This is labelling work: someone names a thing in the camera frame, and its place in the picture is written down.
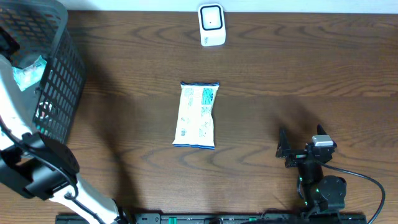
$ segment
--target wood grain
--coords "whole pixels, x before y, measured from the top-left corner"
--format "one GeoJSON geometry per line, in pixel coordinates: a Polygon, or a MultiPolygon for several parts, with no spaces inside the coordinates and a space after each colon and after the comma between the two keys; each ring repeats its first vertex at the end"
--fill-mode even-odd
{"type": "MultiPolygon", "coordinates": [[[[263,212],[303,206],[297,171],[275,158],[278,129],[297,147],[324,125],[331,165],[386,189],[375,223],[398,219],[398,16],[227,13],[227,43],[200,45],[197,14],[70,12],[88,68],[68,146],[81,173],[132,211],[263,212]],[[216,150],[175,148],[180,81],[220,81],[216,150]]],[[[381,194],[345,174],[346,212],[371,218],[381,194]]],[[[0,186],[1,223],[71,212],[0,186]]]]}

